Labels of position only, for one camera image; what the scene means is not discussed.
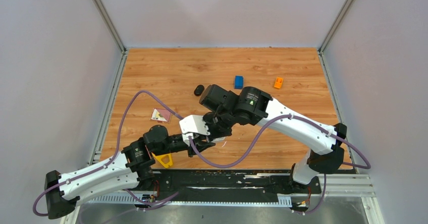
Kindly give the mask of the black earbud charging case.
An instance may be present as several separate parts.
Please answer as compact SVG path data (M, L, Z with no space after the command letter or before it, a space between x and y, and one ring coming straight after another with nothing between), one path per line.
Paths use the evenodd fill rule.
M195 96L200 96L205 90L205 87L203 85L198 85L196 86L196 88L194 89L194 95Z

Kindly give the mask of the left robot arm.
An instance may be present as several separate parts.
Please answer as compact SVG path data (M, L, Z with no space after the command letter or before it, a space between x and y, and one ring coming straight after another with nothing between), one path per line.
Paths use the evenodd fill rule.
M45 176L45 199L49 219L57 219L73 212L77 206L98 196L137 186L149 190L154 186L151 166L155 157L187 151L192 157L193 140L198 151L204 151L224 137L213 128L204 126L201 130L183 130L170 135L162 125L151 127L138 140L122 151L86 168L61 174L54 170Z

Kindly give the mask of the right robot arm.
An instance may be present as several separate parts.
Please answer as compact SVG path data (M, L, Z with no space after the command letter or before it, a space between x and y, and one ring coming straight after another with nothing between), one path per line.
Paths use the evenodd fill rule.
M210 111L203 116L210 140L231 136L232 127L240 124L272 129L309 147L306 157L294 164L288 178L294 192L302 192L317 174L333 174L343 163L344 149L337 137L345 138L345 125L313 121L258 88L247 86L236 94L209 85L199 103Z

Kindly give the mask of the white earbud charging case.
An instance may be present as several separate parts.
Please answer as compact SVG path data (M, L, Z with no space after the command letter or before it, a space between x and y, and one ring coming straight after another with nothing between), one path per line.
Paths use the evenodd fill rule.
M225 140L225 137L220 137L220 138L214 138L210 140L210 142L217 143L217 142L222 142L224 140Z

